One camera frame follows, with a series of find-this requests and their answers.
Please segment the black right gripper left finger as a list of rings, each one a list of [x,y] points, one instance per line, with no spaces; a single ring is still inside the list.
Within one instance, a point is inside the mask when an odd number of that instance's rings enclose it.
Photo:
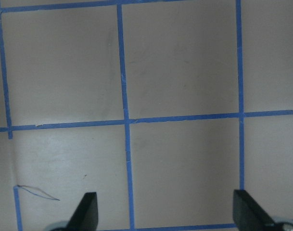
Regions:
[[[87,192],[74,211],[66,231],[96,231],[99,222],[96,192]]]

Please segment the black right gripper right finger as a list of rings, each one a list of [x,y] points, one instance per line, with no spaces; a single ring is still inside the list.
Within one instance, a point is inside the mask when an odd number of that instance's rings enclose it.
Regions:
[[[239,231],[275,231],[276,223],[246,190],[233,191],[233,221]]]

